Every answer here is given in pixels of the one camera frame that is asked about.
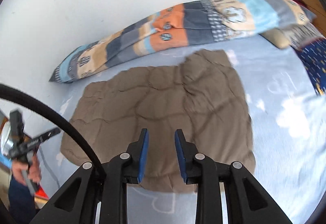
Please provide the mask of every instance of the round metal pin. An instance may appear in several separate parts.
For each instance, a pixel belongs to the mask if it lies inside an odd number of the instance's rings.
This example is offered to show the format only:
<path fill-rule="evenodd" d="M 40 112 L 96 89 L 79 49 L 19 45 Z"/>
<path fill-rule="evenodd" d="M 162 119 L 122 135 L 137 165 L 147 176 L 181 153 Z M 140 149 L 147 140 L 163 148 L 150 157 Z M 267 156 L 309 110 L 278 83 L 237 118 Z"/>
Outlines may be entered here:
<path fill-rule="evenodd" d="M 197 160 L 203 160 L 203 159 L 205 158 L 205 155 L 202 154 L 202 153 L 197 153 L 197 154 L 195 155 L 195 158 L 196 158 Z"/>
<path fill-rule="evenodd" d="M 92 168 L 92 163 L 91 163 L 91 162 L 85 162 L 85 163 L 83 164 L 83 168 L 84 168 L 85 170 L 87 170 L 87 169 L 89 169 L 89 168 Z"/>
<path fill-rule="evenodd" d="M 129 153 L 124 152 L 124 153 L 121 153 L 120 154 L 120 158 L 123 159 L 123 160 L 126 160 L 129 157 L 130 157 L 130 154 Z"/>
<path fill-rule="evenodd" d="M 241 164 L 241 162 L 234 162 L 234 163 L 233 163 L 233 167 L 234 167 L 235 169 L 240 169 L 240 168 L 242 167 L 242 164 Z"/>

